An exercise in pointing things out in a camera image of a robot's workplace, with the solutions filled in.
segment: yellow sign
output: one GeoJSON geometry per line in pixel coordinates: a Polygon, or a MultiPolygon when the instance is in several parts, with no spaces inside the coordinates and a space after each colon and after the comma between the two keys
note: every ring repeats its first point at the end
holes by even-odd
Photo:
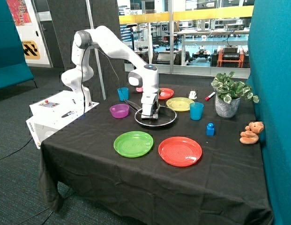
{"type": "Polygon", "coordinates": [[[22,41],[22,48],[26,60],[40,59],[40,54],[35,41],[22,41]]]}
{"type": "MultiPolygon", "coordinates": [[[[218,19],[218,18],[234,18],[234,17],[251,17],[253,15],[254,6],[241,7],[224,7],[211,8],[202,10],[190,10],[183,12],[174,12],[173,20],[201,20],[201,19],[218,19]]],[[[152,23],[166,22],[170,20],[169,12],[152,13],[142,15],[121,15],[119,17],[120,24],[127,23],[152,23]]]]}

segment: cup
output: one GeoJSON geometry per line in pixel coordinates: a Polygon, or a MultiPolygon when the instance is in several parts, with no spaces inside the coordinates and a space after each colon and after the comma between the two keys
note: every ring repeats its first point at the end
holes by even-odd
{"type": "Polygon", "coordinates": [[[190,118],[192,120],[200,120],[203,111],[203,103],[193,102],[190,104],[190,118]]]}
{"type": "Polygon", "coordinates": [[[118,88],[117,91],[121,101],[128,100],[128,88],[118,88]]]}
{"type": "Polygon", "coordinates": [[[136,88],[137,92],[143,92],[143,88],[136,88]]]}

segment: label sticker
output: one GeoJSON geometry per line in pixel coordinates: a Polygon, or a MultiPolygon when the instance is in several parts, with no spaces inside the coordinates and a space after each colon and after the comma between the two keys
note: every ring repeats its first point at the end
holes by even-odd
{"type": "Polygon", "coordinates": [[[22,48],[26,60],[39,60],[40,54],[34,41],[22,41],[22,48]]]}

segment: purple bowl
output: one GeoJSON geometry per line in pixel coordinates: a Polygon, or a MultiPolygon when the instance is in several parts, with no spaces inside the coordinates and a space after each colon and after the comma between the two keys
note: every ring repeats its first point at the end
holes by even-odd
{"type": "Polygon", "coordinates": [[[124,118],[128,115],[129,106],[126,104],[118,104],[113,105],[110,108],[110,112],[112,113],[112,116],[115,118],[124,118]]]}

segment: pen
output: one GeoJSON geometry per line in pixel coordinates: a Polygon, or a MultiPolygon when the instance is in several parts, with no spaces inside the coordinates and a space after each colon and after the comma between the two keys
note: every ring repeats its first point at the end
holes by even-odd
{"type": "Polygon", "coordinates": [[[212,98],[216,93],[213,92],[212,94],[210,94],[208,97],[205,98],[206,101],[209,101],[210,98],[212,98]]]}
{"type": "Polygon", "coordinates": [[[69,111],[68,113],[64,114],[64,115],[62,116],[62,118],[67,117],[67,116],[69,116],[69,115],[71,115],[71,114],[73,114],[73,113],[74,113],[74,111],[69,111]]]}

